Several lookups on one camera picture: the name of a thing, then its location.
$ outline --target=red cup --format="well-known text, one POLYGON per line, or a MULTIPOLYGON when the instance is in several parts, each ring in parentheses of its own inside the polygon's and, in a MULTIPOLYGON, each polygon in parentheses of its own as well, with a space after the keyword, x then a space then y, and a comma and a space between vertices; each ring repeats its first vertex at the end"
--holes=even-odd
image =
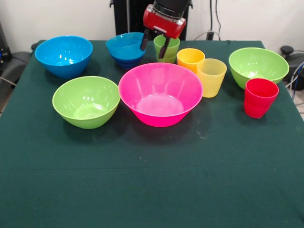
POLYGON ((268 79, 248 80, 245 88, 245 113, 252 118, 261 118, 269 110, 278 94, 279 87, 268 79))

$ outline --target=orange cup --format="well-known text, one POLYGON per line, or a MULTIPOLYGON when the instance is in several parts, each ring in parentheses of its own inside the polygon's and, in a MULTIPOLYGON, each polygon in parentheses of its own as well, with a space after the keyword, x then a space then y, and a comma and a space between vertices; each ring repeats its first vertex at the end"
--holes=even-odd
POLYGON ((196 74, 198 63, 205 59, 205 54, 195 48, 185 48, 177 53, 177 64, 196 74))

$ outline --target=blue bowl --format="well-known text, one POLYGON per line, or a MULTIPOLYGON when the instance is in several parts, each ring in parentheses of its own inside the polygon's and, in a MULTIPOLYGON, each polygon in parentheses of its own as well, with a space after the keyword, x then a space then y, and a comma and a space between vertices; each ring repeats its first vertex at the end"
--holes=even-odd
POLYGON ((63 79, 79 76, 90 61, 93 45, 77 36, 61 36, 41 43, 36 59, 52 74, 63 79))
POLYGON ((139 65, 144 53, 141 51, 143 33, 129 32, 116 36, 106 42, 110 55, 123 69, 131 69, 139 65))

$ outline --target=green cup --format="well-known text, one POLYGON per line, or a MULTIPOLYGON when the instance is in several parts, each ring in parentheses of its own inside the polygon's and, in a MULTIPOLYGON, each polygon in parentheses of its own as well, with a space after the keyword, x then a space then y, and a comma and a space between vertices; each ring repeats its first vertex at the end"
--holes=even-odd
POLYGON ((180 47, 180 39, 170 39, 167 51, 163 59, 159 59, 158 55, 161 51, 162 46, 164 46, 166 38, 163 35, 159 35, 154 39, 154 48, 156 52, 156 59, 158 62, 162 63, 174 63, 176 60, 176 55, 180 47))

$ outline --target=green bowl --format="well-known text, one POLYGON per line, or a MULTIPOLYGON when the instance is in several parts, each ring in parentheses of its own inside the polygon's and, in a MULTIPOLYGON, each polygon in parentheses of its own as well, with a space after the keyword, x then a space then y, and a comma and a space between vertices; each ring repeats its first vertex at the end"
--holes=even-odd
POLYGON ((99 76, 83 76, 64 83, 53 95, 53 107, 70 124, 93 129, 107 122, 117 109, 118 86, 99 76))
POLYGON ((266 78, 277 84, 289 72, 289 65, 282 56, 257 47, 234 51, 229 57, 229 65, 234 80, 243 89, 252 78, 266 78))

